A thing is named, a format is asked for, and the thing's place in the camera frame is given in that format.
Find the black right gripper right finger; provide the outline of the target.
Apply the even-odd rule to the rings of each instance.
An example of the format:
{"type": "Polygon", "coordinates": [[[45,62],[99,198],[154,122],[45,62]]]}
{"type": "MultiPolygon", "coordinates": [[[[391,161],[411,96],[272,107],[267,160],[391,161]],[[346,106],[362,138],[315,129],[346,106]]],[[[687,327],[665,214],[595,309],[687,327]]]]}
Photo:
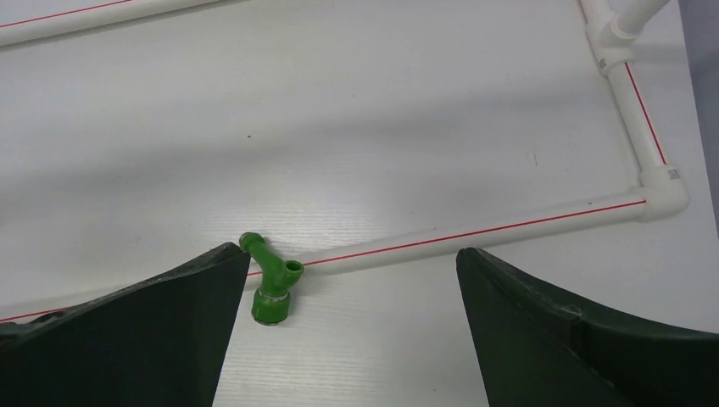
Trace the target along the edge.
{"type": "Polygon", "coordinates": [[[456,257],[492,406],[715,406],[718,336],[612,309],[480,249],[456,257]]]}

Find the white PVC pipe frame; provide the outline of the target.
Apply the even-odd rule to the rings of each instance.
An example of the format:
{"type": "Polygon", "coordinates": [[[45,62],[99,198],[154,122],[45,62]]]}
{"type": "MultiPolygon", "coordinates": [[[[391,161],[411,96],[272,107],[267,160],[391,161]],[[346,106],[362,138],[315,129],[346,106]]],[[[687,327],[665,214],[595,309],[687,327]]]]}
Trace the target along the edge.
{"type": "Polygon", "coordinates": [[[1,30],[1,302],[126,284],[255,232],[342,273],[628,220],[521,212],[520,141],[591,96],[571,1],[128,1],[1,30]]]}

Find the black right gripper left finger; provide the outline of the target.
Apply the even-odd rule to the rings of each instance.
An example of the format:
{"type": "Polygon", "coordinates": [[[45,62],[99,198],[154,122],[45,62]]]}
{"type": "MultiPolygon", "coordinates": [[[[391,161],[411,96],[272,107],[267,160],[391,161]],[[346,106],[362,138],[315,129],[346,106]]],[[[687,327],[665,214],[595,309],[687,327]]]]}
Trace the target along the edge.
{"type": "Polygon", "coordinates": [[[2,405],[212,405],[249,261],[224,243],[100,298],[4,322],[2,405]]]}

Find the green plastic water faucet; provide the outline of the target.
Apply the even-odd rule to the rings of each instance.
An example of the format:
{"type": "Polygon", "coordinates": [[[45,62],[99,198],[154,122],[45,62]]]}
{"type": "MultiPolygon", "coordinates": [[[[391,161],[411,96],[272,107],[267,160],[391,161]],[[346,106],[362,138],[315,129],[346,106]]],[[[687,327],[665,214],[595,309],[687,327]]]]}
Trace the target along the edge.
{"type": "Polygon", "coordinates": [[[261,282],[254,293],[252,317],[266,326],[283,322],[289,316],[290,290],[303,275],[304,264],[295,259],[283,259],[255,232],[243,233],[239,246],[261,270],[261,282]]]}

